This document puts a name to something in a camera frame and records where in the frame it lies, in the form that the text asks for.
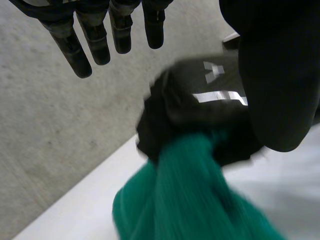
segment green cloth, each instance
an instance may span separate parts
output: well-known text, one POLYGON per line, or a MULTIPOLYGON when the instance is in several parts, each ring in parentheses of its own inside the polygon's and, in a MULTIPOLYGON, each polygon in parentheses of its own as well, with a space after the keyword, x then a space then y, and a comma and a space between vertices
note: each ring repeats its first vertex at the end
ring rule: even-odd
POLYGON ((185 135, 126 183, 112 212, 121 240, 284 240, 228 187, 212 158, 220 138, 185 135))

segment concrete floor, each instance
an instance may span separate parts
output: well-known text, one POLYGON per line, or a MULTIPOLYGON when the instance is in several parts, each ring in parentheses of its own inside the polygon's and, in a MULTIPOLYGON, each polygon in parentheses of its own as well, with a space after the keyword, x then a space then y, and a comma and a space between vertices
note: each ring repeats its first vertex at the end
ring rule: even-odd
MULTIPOLYGON (((222 51, 232 29, 218 0, 176 0, 165 43, 147 45, 142 9, 132 15, 132 51, 76 77, 50 34, 0 2, 0 240, 10 240, 135 133, 149 82, 174 60, 222 51)), ((105 19, 110 31, 109 16, 105 19)))

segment glove finger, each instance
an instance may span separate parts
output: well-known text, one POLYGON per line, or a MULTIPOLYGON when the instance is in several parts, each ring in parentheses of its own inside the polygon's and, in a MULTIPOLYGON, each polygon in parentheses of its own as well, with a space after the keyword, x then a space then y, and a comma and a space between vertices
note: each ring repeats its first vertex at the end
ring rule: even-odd
POLYGON ((164 44, 165 9, 172 1, 142 0, 146 38, 152 49, 159 49, 164 44))
POLYGON ((108 11, 108 5, 99 12, 76 11, 76 16, 84 33, 96 64, 106 65, 110 62, 110 52, 107 42, 107 32, 104 19, 108 11))
POLYGON ((109 16, 112 28, 114 46, 119 54, 131 50, 132 12, 139 6, 141 0, 111 0, 109 16))

